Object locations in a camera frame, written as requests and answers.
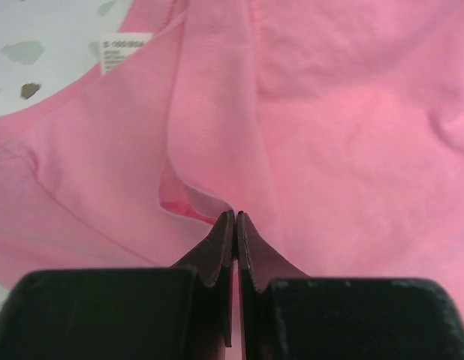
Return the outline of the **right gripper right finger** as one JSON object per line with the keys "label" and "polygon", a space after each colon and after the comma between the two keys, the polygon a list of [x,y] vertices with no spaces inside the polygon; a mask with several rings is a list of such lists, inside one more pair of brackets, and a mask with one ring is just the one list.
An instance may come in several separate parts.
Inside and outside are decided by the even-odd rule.
{"label": "right gripper right finger", "polygon": [[452,298],[423,278],[310,277],[236,220],[245,359],[464,359]]}

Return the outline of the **pink t shirt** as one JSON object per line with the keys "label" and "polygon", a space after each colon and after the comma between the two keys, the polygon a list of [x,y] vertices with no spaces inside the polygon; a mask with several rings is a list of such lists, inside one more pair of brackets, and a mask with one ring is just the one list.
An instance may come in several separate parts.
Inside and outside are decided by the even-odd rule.
{"label": "pink t shirt", "polygon": [[0,1],[0,284],[166,265],[222,209],[464,320],[464,1]]}

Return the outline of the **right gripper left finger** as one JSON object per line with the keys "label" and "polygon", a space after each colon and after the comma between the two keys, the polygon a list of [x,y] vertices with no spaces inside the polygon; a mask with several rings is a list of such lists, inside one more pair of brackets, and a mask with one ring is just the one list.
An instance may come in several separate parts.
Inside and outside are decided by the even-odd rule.
{"label": "right gripper left finger", "polygon": [[235,217],[167,268],[35,271],[0,311],[0,359],[223,359]]}

